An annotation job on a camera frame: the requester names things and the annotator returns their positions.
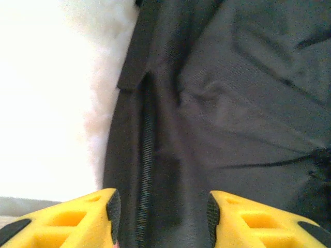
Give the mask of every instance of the gray surface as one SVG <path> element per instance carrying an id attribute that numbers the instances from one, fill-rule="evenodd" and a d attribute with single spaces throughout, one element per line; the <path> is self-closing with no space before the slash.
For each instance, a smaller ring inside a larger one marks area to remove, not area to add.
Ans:
<path id="1" fill-rule="evenodd" d="M 0 197 L 0 215 L 22 216 L 58 204 L 55 201 Z"/>

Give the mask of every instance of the rectangular cutout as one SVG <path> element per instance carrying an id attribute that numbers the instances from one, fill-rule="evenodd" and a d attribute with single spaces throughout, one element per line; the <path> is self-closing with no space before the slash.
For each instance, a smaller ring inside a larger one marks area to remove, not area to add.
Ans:
<path id="1" fill-rule="evenodd" d="M 274 218 L 266 213 L 247 213 L 242 215 L 250 228 L 281 228 Z"/>
<path id="2" fill-rule="evenodd" d="M 63 212 L 52 219 L 49 226 L 77 226 L 85 217 L 86 212 Z"/>
<path id="3" fill-rule="evenodd" d="M 35 238 L 33 248 L 60 248 L 68 238 L 65 234 L 39 234 Z"/>

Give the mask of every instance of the black rubber pad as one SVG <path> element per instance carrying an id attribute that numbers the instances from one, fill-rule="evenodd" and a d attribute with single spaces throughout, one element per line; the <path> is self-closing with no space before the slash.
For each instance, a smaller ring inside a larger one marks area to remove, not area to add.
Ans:
<path id="1" fill-rule="evenodd" d="M 10 223 L 0 229 L 0 246 L 4 245 L 8 240 L 23 230 L 30 222 L 30 219 L 23 219 Z"/>
<path id="2" fill-rule="evenodd" d="M 207 218 L 208 218 L 208 230 L 210 235 L 210 242 L 212 247 L 216 244 L 216 227 L 220 221 L 220 210 L 218 204 L 212 194 L 209 195 L 207 203 Z"/>
<path id="3" fill-rule="evenodd" d="M 328 248 L 331 247 L 331 234 L 328 231 L 320 226 L 315 226 L 304 221 L 299 221 L 298 224 L 323 245 Z"/>
<path id="4" fill-rule="evenodd" d="M 107 203 L 106 206 L 107 217 L 108 220 L 112 223 L 112 239 L 113 243 L 116 244 L 117 242 L 117 234 L 118 234 L 118 227 L 119 227 L 119 218 L 121 217 L 121 199 L 119 197 L 119 192 L 113 194 L 112 198 Z"/>

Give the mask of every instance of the black fabric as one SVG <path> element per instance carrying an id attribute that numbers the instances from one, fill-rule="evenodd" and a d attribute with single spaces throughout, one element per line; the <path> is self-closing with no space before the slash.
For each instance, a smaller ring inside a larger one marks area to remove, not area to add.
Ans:
<path id="1" fill-rule="evenodd" d="M 137 6 L 139 6 L 139 7 L 140 7 L 140 6 L 142 5 L 142 3 L 143 3 L 143 1 L 142 1 L 142 0 L 136 0 L 136 5 L 137 5 Z"/>
<path id="2" fill-rule="evenodd" d="M 312 158 L 317 166 L 316 170 L 310 172 L 311 176 L 322 181 L 325 197 L 327 200 L 328 216 L 331 223 L 331 149 L 322 149 L 313 152 Z"/>
<path id="3" fill-rule="evenodd" d="M 121 247 L 137 246 L 147 73 L 157 116 L 147 247 L 210 247 L 210 190 L 330 228 L 324 182 L 312 177 L 309 159 L 331 141 L 330 6 L 144 1 L 118 83 L 104 174 L 104 187 L 122 196 Z"/>

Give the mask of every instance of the black zipper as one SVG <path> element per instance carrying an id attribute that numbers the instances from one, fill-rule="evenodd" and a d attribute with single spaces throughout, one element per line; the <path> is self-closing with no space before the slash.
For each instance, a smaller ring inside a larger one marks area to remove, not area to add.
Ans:
<path id="1" fill-rule="evenodd" d="M 141 183 L 136 223 L 136 239 L 138 248 L 146 247 L 146 232 L 151 204 L 152 167 L 155 149 L 155 111 L 153 105 L 152 82 L 145 76 L 142 85 L 142 132 L 140 139 Z"/>

